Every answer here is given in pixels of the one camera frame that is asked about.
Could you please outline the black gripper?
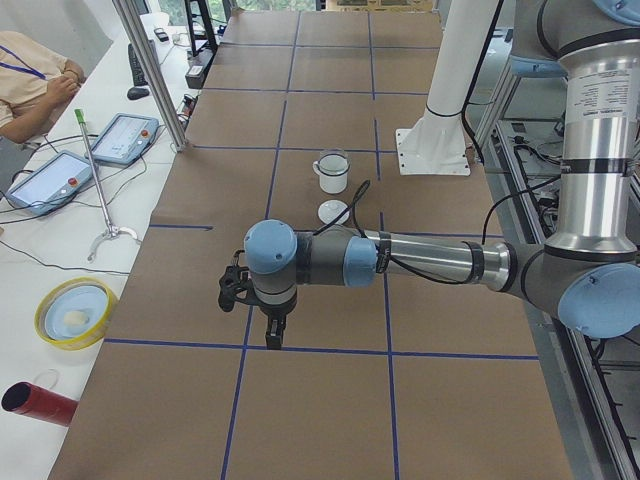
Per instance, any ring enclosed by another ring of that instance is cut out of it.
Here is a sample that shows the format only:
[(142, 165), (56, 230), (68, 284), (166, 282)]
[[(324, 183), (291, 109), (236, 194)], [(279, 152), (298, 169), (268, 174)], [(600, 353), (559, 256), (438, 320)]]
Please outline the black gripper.
[(265, 342), (268, 349), (280, 349), (284, 340), (286, 330), (286, 319), (290, 312), (290, 307), (261, 306), (260, 310), (267, 317), (267, 327), (265, 331)]

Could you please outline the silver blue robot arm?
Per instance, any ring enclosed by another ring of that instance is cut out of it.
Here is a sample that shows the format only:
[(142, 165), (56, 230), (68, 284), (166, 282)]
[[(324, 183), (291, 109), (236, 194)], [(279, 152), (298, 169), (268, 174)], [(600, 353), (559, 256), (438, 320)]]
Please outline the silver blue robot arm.
[(593, 338), (635, 328), (639, 269), (625, 229), (639, 117), (639, 5), (521, 1), (513, 56), (529, 65), (556, 61), (568, 78), (558, 223), (542, 245), (332, 226), (297, 233), (264, 220), (245, 236), (246, 265), (226, 269), (220, 307), (258, 307), (268, 318), (266, 343), (278, 349), (300, 285), (364, 287), (396, 270), (441, 284), (484, 284)]

